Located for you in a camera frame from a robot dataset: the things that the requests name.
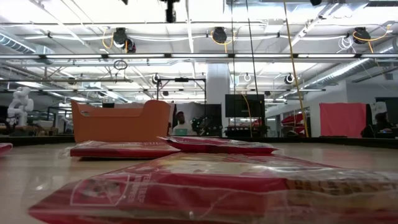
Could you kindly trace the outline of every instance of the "red snack bag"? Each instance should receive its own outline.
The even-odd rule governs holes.
[[[182,152],[272,153],[278,150],[267,143],[201,137],[159,137]]]
[[[160,158],[180,152],[163,142],[87,141],[70,149],[72,157]]]
[[[5,155],[12,149],[12,143],[0,143],[0,156]]]
[[[29,214],[51,224],[397,223],[397,183],[272,154],[178,153],[67,184]]]

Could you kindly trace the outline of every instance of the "red backdrop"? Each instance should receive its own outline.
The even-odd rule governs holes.
[[[320,103],[321,135],[361,138],[366,126],[363,103]]]

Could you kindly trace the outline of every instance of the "person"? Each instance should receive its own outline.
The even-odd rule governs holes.
[[[195,136],[196,132],[192,130],[192,125],[185,121],[184,112],[179,111],[175,115],[177,117],[178,125],[173,128],[174,136]]]
[[[393,125],[387,120],[387,113],[378,113],[374,117],[376,119],[376,132],[377,133],[390,133],[392,132]]]

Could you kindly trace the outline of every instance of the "white humanoid robot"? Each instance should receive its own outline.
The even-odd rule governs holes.
[[[27,122],[27,112],[33,111],[33,100],[28,97],[30,88],[18,87],[14,92],[14,99],[8,107],[8,123],[12,126],[16,123],[16,116],[19,118],[18,126],[25,126]]]

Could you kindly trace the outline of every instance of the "orange bin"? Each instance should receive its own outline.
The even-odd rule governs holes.
[[[149,100],[143,108],[97,108],[72,101],[75,141],[154,142],[166,136],[170,105]]]

